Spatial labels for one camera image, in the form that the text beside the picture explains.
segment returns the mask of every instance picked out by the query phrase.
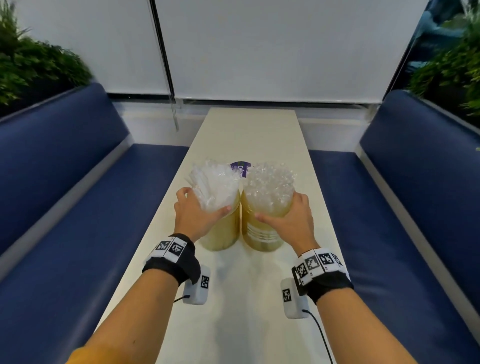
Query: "person's left hand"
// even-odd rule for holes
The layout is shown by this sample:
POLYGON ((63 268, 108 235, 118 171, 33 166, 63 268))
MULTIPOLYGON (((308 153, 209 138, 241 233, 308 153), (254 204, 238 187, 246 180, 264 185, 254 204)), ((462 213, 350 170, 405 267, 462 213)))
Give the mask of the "person's left hand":
POLYGON ((178 202, 173 205, 176 214, 174 233, 187 235, 193 242, 204 237, 215 223, 228 215, 232 209, 231 206, 225 206, 212 213, 203 211, 190 187, 180 188, 177 191, 177 199, 178 202))

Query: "white wall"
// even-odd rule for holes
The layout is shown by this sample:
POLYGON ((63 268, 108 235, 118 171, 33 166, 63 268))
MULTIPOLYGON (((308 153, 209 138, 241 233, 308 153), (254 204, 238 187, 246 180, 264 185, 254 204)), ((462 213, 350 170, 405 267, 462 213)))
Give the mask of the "white wall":
MULTIPOLYGON (((177 109, 180 130, 169 104, 117 102, 119 114, 136 143, 190 146, 210 106, 184 105, 177 109)), ((353 152, 367 129, 366 109, 295 109, 309 149, 353 152)))
POLYGON ((428 0, 156 0, 180 98, 380 102, 428 0))
POLYGON ((147 0, 17 0, 31 35, 78 53, 107 92, 167 94, 147 0))

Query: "purple sticker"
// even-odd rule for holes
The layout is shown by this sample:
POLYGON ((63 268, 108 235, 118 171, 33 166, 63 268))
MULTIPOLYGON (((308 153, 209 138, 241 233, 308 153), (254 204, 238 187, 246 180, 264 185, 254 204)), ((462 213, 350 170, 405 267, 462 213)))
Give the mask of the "purple sticker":
POLYGON ((232 163, 230 165, 232 166, 233 170, 239 170, 240 175, 243 178, 245 178, 245 177, 247 177, 247 169, 248 169, 248 167, 251 166, 251 163, 249 163, 249 162, 235 162, 235 163, 232 163))

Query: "white device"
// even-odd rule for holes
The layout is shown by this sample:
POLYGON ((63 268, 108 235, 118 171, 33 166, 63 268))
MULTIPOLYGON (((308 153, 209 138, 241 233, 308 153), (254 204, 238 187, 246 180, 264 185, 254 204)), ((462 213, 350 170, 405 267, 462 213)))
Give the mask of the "white device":
POLYGON ((300 296, 293 278, 285 278, 280 283, 283 299, 283 311, 288 318, 307 318, 308 310, 307 296, 300 296))
POLYGON ((208 287, 210 286, 210 268, 207 266, 200 266, 200 279, 195 284, 189 279, 185 282, 183 288, 183 303, 186 304, 205 304, 208 298, 208 287))

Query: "bench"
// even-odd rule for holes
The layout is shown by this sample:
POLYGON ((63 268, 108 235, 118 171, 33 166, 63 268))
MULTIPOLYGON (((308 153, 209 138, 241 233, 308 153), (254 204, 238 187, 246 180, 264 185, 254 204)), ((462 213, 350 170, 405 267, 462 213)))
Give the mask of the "bench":
POLYGON ((63 364, 94 332, 188 150, 130 140, 99 84, 0 123, 0 259, 19 260, 0 363, 63 364))
POLYGON ((478 333, 480 311, 480 135, 393 91, 360 145, 375 181, 355 153, 310 151, 357 293, 419 364, 478 363, 470 330, 478 333), (396 198, 402 206, 393 207, 409 214, 402 222, 390 205, 396 198), (416 227, 405 226, 410 218, 416 227), (415 234, 438 257, 422 256, 429 248, 415 234), (444 267, 434 275, 438 258, 444 267), (468 301, 464 308, 449 292, 457 308, 474 313, 470 330, 439 283, 449 283, 438 275, 444 268, 468 301))

